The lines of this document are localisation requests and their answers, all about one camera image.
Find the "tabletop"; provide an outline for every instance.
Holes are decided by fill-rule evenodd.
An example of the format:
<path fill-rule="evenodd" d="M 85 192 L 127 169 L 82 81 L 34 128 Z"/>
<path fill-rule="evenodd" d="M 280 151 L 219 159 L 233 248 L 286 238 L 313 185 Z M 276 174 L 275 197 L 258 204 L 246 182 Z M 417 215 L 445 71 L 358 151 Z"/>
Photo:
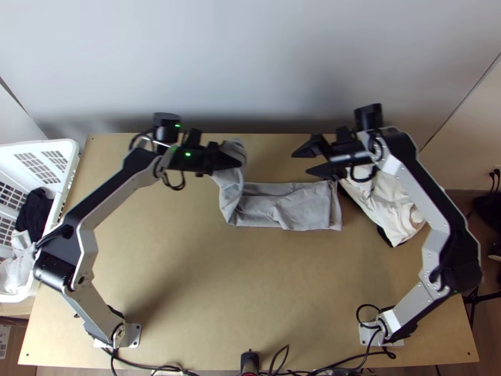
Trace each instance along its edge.
<path fill-rule="evenodd" d="M 66 208 L 120 169 L 131 137 L 89 137 Z M 202 143 L 232 137 L 204 134 Z M 291 158 L 308 135 L 241 137 L 249 154 L 246 181 L 315 181 L 304 170 L 320 158 Z M 173 184 L 177 178 L 170 172 Z M 96 229 L 94 284 L 129 322 L 143 325 L 139 347 L 120 355 L 193 370 L 235 370 L 251 348 L 266 368 L 289 343 L 285 367 L 311 370 L 363 353 L 355 310 L 362 303 L 394 305 L 415 285 L 428 229 L 389 248 L 354 203 L 339 200 L 342 231 L 296 232 L 226 224 L 218 187 L 208 177 L 187 174 L 180 192 L 161 182 L 136 191 Z M 73 315 L 56 291 L 41 286 L 19 362 L 108 368 L 109 357 L 93 348 Z M 391 350 L 396 359 L 373 356 L 366 367 L 478 361 L 461 296 L 424 317 L 405 346 Z"/>

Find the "gray towel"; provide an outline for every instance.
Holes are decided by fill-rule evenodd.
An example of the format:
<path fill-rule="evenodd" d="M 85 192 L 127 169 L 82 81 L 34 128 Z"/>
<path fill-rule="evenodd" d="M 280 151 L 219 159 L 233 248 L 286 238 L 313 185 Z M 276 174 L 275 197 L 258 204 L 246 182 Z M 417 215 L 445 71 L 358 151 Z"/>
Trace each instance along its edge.
<path fill-rule="evenodd" d="M 215 171 L 211 176 L 219 186 L 219 207 L 227 223 L 295 231 L 341 230 L 337 183 L 246 183 L 243 141 L 225 141 L 220 149 L 242 162 L 238 169 Z"/>

